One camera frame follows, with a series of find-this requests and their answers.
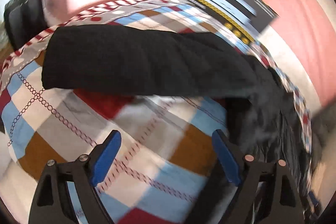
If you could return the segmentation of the black padded jacket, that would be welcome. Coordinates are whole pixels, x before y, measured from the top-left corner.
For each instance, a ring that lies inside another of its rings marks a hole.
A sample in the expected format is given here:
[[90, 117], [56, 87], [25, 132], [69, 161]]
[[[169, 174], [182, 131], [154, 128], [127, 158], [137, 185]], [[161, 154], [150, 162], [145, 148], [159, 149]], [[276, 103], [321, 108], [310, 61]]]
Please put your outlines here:
[[266, 161], [283, 158], [300, 195], [308, 194], [310, 153], [293, 94], [273, 68], [238, 53], [213, 33], [60, 27], [47, 46], [42, 85], [123, 96], [221, 99], [230, 141]]

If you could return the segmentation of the colourful checkered bed sheet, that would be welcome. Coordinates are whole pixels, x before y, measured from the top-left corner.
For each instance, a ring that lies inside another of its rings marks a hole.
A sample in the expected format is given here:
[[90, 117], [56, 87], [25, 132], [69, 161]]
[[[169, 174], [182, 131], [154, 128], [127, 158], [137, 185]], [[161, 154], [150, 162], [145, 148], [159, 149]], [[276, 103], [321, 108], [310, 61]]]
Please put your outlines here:
[[[229, 29], [191, 6], [190, 31], [210, 32], [238, 53], [273, 68], [293, 94], [302, 141], [311, 151], [309, 111], [298, 89], [259, 43], [244, 44]], [[15, 73], [1, 91], [1, 119], [13, 159], [35, 179], [48, 160], [70, 162], [102, 143], [112, 130], [121, 147], [98, 195], [115, 223], [214, 223], [225, 211], [235, 188], [218, 176], [205, 201], [197, 205], [217, 157], [211, 135], [229, 137], [224, 101], [211, 97], [123, 96], [84, 89], [45, 89], [42, 69], [46, 50]], [[308, 186], [311, 184], [311, 153]]]

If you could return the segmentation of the black chair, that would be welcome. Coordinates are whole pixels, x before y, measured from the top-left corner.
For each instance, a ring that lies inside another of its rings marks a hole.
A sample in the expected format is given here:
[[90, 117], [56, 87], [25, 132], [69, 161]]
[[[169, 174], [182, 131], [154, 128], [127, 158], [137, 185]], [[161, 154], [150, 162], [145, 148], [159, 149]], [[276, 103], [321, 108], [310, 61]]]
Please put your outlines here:
[[13, 50], [48, 28], [42, 0], [10, 0], [5, 5], [5, 29]]

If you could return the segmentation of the black yellow product box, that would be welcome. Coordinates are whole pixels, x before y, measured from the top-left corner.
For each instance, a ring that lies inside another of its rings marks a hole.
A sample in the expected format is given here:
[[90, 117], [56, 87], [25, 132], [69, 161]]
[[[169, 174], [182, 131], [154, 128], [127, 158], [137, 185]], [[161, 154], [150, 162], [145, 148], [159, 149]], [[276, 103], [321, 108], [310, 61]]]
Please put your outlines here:
[[188, 0], [229, 29], [244, 44], [253, 43], [278, 17], [263, 0]]

